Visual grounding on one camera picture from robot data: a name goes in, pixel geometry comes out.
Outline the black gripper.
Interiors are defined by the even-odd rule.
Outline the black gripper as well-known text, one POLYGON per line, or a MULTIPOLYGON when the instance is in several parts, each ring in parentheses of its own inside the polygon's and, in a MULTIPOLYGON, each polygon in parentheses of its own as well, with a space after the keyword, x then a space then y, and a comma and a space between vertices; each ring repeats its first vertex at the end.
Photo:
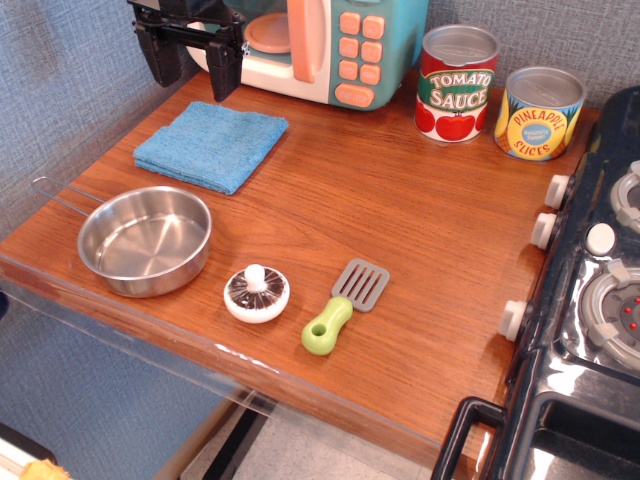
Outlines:
POLYGON ((167 88, 182 76, 178 45, 207 47, 214 99, 241 84, 244 17, 224 1, 128 1, 134 31, 154 80, 167 88))

